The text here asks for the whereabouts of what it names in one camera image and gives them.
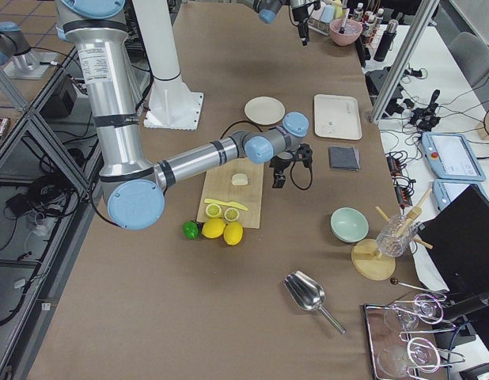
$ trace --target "white tray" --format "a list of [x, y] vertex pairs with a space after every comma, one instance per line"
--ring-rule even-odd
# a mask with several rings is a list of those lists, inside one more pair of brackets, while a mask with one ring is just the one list
[[315, 95], [315, 134], [330, 139], [362, 137], [357, 99], [338, 95]]

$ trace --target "wooden cutting board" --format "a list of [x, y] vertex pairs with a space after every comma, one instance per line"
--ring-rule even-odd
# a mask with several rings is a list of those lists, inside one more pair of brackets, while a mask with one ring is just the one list
[[[231, 183], [232, 176], [244, 173], [248, 176], [248, 184], [234, 186]], [[262, 183], [263, 164], [256, 165], [247, 158], [238, 158], [218, 168], [206, 172], [203, 194], [201, 195], [197, 222], [207, 221], [206, 198], [229, 202], [239, 202], [248, 208], [247, 211], [239, 210], [238, 222], [244, 228], [260, 228], [260, 208], [262, 207]]]

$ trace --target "stainless steel scoop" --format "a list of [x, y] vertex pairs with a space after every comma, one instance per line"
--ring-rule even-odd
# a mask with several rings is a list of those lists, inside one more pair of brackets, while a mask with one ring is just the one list
[[342, 334], [347, 330], [324, 308], [325, 293], [322, 286], [301, 271], [290, 273], [284, 280], [294, 301], [307, 311], [319, 310]]

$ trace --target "brown table surface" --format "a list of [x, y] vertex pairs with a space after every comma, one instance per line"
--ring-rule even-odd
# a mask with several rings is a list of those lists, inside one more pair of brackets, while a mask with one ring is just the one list
[[[370, 378], [361, 305], [391, 302], [406, 289], [359, 275], [352, 245], [329, 227], [334, 210], [355, 207], [372, 238], [383, 227], [374, 206], [397, 211], [378, 129], [364, 117], [371, 103], [354, 47], [336, 47], [315, 32], [302, 47], [286, 8], [272, 25], [241, 5], [181, 8], [174, 28], [180, 66], [191, 90], [205, 93], [202, 117], [195, 132], [141, 128], [146, 156], [157, 161], [217, 139], [245, 118], [248, 100], [276, 97], [310, 119], [313, 186], [302, 192], [289, 179], [272, 189], [266, 168], [260, 229], [246, 230], [234, 247], [189, 241], [181, 232], [195, 217], [204, 175], [169, 189], [165, 213], [146, 230], [94, 218], [28, 378]], [[360, 141], [315, 137], [318, 93], [357, 98]], [[329, 169], [334, 143], [355, 145], [362, 169]], [[302, 165], [294, 177], [309, 179]], [[282, 285], [295, 270], [324, 287], [346, 335], [297, 307]], [[398, 260], [395, 275], [416, 281], [411, 255]]]

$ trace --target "pink bowl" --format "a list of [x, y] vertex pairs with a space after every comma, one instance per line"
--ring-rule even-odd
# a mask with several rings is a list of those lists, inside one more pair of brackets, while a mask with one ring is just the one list
[[345, 33], [339, 33], [339, 28], [343, 22], [342, 18], [332, 20], [329, 24], [329, 36], [336, 45], [347, 46], [354, 43], [362, 33], [362, 24], [356, 20], [348, 20]]

